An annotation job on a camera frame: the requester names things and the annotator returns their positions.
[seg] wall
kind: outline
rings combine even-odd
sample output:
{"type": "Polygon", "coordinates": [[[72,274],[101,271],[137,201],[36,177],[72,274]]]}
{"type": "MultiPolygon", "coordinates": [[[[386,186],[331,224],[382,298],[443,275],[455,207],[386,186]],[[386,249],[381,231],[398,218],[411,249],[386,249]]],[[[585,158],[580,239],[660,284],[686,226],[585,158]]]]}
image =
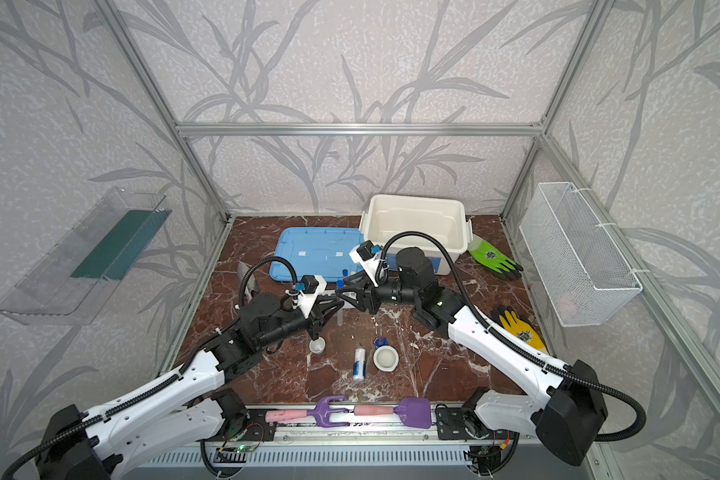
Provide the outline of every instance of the wall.
{"type": "MultiPolygon", "coordinates": [[[[622,7],[552,135],[720,364],[720,2],[622,7]]],[[[520,204],[510,225],[521,217],[520,204]]],[[[639,300],[598,327],[547,318],[563,357],[646,406],[645,430],[612,445],[625,478],[720,478],[720,420],[639,300]]],[[[611,405],[612,431],[632,417],[611,405]]]]}
{"type": "MultiPolygon", "coordinates": [[[[185,122],[535,122],[590,0],[117,0],[185,122]]],[[[379,192],[497,214],[517,138],[198,138],[235,212],[359,212],[379,192]]]]}
{"type": "Polygon", "coordinates": [[[0,2],[0,296],[115,185],[173,212],[90,325],[0,314],[0,474],[58,408],[153,375],[221,227],[93,11],[0,2]]]}

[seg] blue plastic lid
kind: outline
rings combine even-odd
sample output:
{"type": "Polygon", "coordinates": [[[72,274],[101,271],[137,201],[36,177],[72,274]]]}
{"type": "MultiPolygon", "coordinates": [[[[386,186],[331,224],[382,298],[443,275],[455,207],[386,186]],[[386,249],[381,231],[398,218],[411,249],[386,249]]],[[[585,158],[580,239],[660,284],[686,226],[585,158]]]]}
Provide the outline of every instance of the blue plastic lid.
{"type": "MultiPolygon", "coordinates": [[[[349,251],[363,241],[362,233],[356,228],[294,226],[280,234],[275,255],[288,260],[298,278],[322,275],[326,282],[336,282],[361,268],[349,258],[349,251]]],[[[278,262],[272,263],[269,276],[278,282],[291,279],[288,269],[278,262]]]]}

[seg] marble tabletop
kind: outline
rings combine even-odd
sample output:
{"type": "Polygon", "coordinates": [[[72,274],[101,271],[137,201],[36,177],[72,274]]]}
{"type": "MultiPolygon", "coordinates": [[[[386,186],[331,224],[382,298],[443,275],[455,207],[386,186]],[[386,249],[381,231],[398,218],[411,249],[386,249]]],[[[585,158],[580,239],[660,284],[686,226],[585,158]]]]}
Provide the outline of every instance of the marble tabletop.
{"type": "MultiPolygon", "coordinates": [[[[470,218],[476,235],[510,256],[498,216],[470,218]]],[[[235,218],[176,364],[182,363],[188,352],[209,338],[215,328],[223,329],[231,323],[230,306],[237,303],[240,288],[237,279],[240,260],[250,265],[274,254],[280,233],[290,226],[356,227],[359,222],[359,216],[235,218]]],[[[540,333],[522,280],[499,280],[469,254],[462,254],[456,267],[472,301],[483,312],[489,312],[496,305],[511,305],[526,315],[540,333]]],[[[269,277],[268,266],[263,266],[255,275],[262,292],[283,292],[283,283],[269,277]]],[[[452,276],[438,276],[438,279],[443,286],[456,288],[452,276]]],[[[310,353],[309,338],[305,332],[300,333],[223,388],[233,388],[249,404],[315,402],[331,394],[345,394],[354,402],[396,402],[406,396],[425,397],[432,402],[462,402],[479,386],[489,386],[502,393],[522,393],[502,372],[473,352],[428,331],[413,318],[411,310],[411,306],[384,306],[375,316],[354,309],[344,310],[343,325],[337,325],[334,318],[323,329],[322,337],[326,339],[323,354],[310,353]],[[393,372],[380,372],[373,364],[373,341],[378,336],[385,336],[400,355],[393,372]],[[368,370],[362,383],[352,380],[357,346],[363,346],[368,352],[368,370]]]]}

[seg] green glove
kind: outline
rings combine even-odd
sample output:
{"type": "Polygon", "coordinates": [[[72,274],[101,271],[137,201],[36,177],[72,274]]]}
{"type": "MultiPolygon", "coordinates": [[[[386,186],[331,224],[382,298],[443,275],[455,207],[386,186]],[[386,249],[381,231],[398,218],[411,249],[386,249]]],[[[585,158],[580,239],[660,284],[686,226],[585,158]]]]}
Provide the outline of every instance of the green glove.
{"type": "Polygon", "coordinates": [[[467,249],[472,258],[479,264],[485,265],[492,274],[500,279],[516,280],[520,278],[523,267],[479,236],[474,236],[467,249]]]}

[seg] white wire mesh basket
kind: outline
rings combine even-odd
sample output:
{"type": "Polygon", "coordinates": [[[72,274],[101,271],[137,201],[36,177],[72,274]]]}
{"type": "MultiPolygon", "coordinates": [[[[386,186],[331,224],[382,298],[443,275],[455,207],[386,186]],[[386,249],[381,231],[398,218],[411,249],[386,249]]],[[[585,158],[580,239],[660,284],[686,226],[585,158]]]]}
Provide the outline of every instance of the white wire mesh basket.
{"type": "Polygon", "coordinates": [[[600,325],[643,289],[571,182],[538,184],[520,232],[563,326],[600,325]]]}

